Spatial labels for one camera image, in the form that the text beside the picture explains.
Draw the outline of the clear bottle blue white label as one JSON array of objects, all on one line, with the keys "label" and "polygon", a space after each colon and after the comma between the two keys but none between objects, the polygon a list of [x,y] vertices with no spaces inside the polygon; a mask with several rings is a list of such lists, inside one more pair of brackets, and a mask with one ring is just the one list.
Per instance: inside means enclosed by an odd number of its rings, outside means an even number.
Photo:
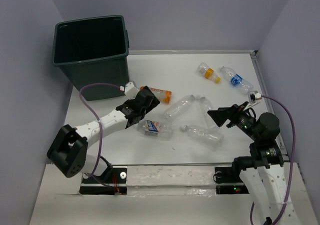
[{"label": "clear bottle blue white label", "polygon": [[144,119],[137,124],[137,130],[146,136],[170,140],[173,136],[174,126],[167,122]]}]

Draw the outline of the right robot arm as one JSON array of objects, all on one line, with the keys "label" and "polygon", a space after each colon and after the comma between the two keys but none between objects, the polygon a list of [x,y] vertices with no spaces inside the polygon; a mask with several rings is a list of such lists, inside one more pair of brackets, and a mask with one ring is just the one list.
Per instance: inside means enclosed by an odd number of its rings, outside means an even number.
[{"label": "right robot arm", "polygon": [[244,182],[249,169],[265,168],[272,165],[284,165],[276,137],[280,133],[279,119],[270,112],[257,117],[249,102],[231,107],[209,110],[207,114],[221,127],[227,120],[227,128],[236,126],[253,140],[249,145],[250,156],[236,157],[230,167],[215,169],[213,180],[218,184]]}]

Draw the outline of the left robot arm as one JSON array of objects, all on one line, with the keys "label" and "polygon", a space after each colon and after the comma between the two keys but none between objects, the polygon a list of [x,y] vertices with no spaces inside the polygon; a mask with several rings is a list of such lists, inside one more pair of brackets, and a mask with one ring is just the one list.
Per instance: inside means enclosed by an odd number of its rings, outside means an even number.
[{"label": "left robot arm", "polygon": [[47,152],[48,159],[63,173],[72,178],[82,173],[104,183],[112,176],[113,166],[100,154],[88,154],[88,148],[115,132],[125,130],[144,119],[160,101],[146,86],[132,99],[126,100],[109,114],[84,125],[60,128]]}]

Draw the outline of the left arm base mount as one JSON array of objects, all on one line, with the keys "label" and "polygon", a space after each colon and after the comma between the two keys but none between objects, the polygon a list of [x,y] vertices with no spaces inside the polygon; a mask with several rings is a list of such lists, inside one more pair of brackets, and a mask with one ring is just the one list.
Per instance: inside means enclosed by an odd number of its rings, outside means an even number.
[{"label": "left arm base mount", "polygon": [[127,166],[114,166],[108,178],[82,178],[79,193],[81,195],[126,195],[127,194]]}]

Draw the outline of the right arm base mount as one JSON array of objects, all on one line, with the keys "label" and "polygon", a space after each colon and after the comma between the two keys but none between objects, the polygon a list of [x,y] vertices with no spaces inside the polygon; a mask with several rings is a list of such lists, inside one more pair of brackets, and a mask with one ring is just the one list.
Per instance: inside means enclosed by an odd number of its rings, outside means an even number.
[{"label": "right arm base mount", "polygon": [[247,187],[240,177],[233,175],[231,167],[215,167],[212,179],[216,184],[215,190],[217,195],[249,194]]}]

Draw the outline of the orange drink bottle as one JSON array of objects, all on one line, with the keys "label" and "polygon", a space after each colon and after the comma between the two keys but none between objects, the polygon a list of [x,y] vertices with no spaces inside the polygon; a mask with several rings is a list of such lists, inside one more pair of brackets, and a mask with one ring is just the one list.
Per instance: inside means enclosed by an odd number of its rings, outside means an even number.
[{"label": "orange drink bottle", "polygon": [[172,96],[172,92],[169,90],[157,89],[149,87],[155,97],[164,104],[169,104]]}]

